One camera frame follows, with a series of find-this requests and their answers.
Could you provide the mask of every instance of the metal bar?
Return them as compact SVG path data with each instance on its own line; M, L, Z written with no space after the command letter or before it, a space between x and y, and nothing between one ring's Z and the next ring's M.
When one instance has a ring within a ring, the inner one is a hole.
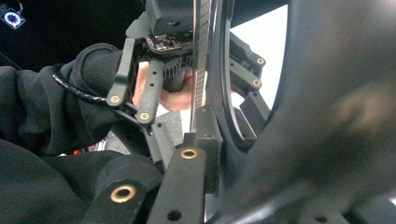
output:
M212 1L194 0L194 45L192 65L191 132L195 132L195 110L205 104L205 72Z

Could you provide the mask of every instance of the small electronic device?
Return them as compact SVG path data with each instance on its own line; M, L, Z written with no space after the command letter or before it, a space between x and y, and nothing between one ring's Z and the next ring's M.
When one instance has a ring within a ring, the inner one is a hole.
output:
M192 40L192 31L147 37L149 48L157 53L165 53L175 49L192 49Z
M3 4L2 6L0 6L0 14L1 14L0 19L9 27L16 30L26 22L26 19L23 16L21 16L21 11L22 11L22 6L20 11L16 11L12 7L8 7L6 4Z

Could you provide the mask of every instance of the black cable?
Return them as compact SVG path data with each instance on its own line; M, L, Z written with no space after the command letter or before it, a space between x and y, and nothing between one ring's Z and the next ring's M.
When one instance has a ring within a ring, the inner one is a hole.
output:
M9 59L4 53L0 51L0 62L3 62L5 65L11 65L17 70L22 70L22 68L14 63L11 59Z
M17 2L20 4L20 10L18 10L18 13L21 15L23 12L23 5L20 0L17 0Z
M79 88L73 86L70 84L64 76L60 73L60 69L62 67L62 64L56 64L53 66L55 72L52 74L52 77L55 79L55 81L61 85L67 92L70 94L76 96L78 99L88 102L88 103L93 103L93 104L98 104L98 105L107 105L106 103L106 98L100 97L100 96L93 96L90 95Z

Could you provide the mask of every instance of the black fabric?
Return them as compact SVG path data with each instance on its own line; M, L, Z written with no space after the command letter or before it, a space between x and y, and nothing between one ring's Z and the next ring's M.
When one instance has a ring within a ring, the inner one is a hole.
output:
M107 163L121 156L114 151L100 151L77 156L47 157L43 160L57 170L77 196L88 205L93 200L101 170Z
M0 222L76 223L87 205L32 152L0 140Z
M98 94L104 89L96 90L96 84L83 79L83 72L101 74L106 83L114 77L118 54L120 51L111 45L93 45L64 65L61 73L78 88ZM94 66L94 62L103 63L106 57L106 64L114 64L106 70L108 77L104 78L105 70L96 69L101 65ZM52 73L51 67L39 73L0 67L0 137L36 154L54 156L101 140L115 117L105 105L91 105L66 93Z
M120 54L107 44L90 46L61 74L81 90L106 95ZM161 173L139 156L51 157L98 142L116 121L110 107L67 93L53 70L0 67L0 223L79 223L98 186L132 178L152 189L161 182Z

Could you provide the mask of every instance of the finger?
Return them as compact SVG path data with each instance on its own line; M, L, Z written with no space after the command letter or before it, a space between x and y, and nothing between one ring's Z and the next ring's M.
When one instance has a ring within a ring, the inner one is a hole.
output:
M160 103L169 111L188 109L191 107L191 92L169 92L163 90L160 98Z
M186 70L184 72L184 79L192 77L192 69Z
M149 74L149 63L143 62L139 64L137 72L136 85L134 87L134 97L132 102L136 106L140 106L143 98L143 90L145 89L146 80Z

